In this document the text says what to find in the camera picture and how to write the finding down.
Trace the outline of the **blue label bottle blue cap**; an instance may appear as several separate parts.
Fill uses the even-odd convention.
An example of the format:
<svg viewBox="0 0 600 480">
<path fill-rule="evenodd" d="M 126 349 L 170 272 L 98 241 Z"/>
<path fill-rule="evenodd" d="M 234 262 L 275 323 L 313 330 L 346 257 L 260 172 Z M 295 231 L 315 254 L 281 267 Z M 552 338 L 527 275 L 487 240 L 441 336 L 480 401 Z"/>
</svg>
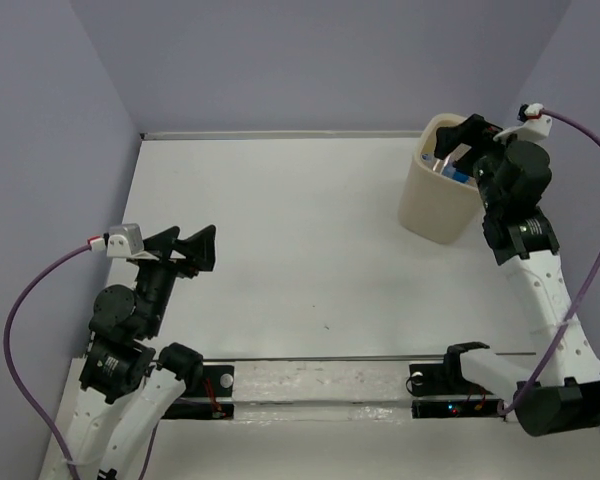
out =
<svg viewBox="0 0 600 480">
<path fill-rule="evenodd" d="M 471 181 L 468 175 L 461 173 L 456 169 L 450 156 L 447 156 L 444 159 L 437 159 L 433 170 L 443 177 L 461 184 L 469 184 Z"/>
</svg>

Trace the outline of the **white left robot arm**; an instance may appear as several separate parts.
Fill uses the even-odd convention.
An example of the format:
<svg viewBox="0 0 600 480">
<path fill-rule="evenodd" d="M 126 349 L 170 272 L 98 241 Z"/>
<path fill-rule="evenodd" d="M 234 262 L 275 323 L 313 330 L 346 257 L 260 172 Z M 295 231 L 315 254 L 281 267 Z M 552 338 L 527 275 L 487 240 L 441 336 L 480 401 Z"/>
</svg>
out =
<svg viewBox="0 0 600 480">
<path fill-rule="evenodd" d="M 215 226 L 185 239 L 179 234 L 173 226 L 143 237 L 138 225 L 123 224 L 90 240 L 92 249 L 138 271 L 132 286 L 108 286 L 94 301 L 68 451 L 48 478 L 125 478 L 168 408 L 199 388 L 201 354 L 179 343 L 161 351 L 145 344 L 160 331 L 176 280 L 215 266 Z"/>
</svg>

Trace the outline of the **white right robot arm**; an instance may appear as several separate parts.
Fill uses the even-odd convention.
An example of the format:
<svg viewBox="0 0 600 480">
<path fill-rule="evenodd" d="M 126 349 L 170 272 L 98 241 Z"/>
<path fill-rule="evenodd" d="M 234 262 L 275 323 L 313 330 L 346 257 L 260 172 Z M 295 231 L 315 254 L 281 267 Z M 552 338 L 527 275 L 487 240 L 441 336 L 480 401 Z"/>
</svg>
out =
<svg viewBox="0 0 600 480">
<path fill-rule="evenodd" d="M 559 242 L 539 202 L 552 179 L 540 146 L 557 114 L 524 107 L 520 125 L 502 129 L 474 114 L 435 134 L 436 157 L 467 152 L 455 169 L 474 179 L 484 207 L 483 234 L 519 299 L 533 347 L 534 370 L 496 355 L 488 345 L 451 345 L 436 379 L 448 390 L 481 387 L 499 398 L 498 413 L 514 414 L 534 437 L 600 426 L 600 360 L 576 311 L 600 268 L 600 251 L 579 293 L 571 297 Z"/>
</svg>

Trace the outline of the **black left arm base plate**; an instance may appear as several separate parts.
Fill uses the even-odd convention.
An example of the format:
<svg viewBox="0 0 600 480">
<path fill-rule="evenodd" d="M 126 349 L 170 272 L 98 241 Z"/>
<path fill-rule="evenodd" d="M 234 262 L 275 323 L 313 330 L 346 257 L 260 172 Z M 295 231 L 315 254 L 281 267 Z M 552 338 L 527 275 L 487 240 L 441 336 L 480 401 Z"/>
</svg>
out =
<svg viewBox="0 0 600 480">
<path fill-rule="evenodd" d="M 205 364 L 201 380 L 188 388 L 166 411 L 164 420 L 215 421 L 234 417 L 235 368 L 230 364 Z"/>
</svg>

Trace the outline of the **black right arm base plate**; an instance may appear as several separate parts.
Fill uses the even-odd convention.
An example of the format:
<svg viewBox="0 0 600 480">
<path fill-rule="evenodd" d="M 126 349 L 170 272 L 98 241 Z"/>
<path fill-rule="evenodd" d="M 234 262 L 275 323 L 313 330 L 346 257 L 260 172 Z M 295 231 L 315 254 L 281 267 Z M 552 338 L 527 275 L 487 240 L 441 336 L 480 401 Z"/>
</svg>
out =
<svg viewBox="0 0 600 480">
<path fill-rule="evenodd" d="M 497 418 L 499 400 L 484 387 L 449 381 L 441 363 L 409 365 L 405 382 L 416 420 Z"/>
</svg>

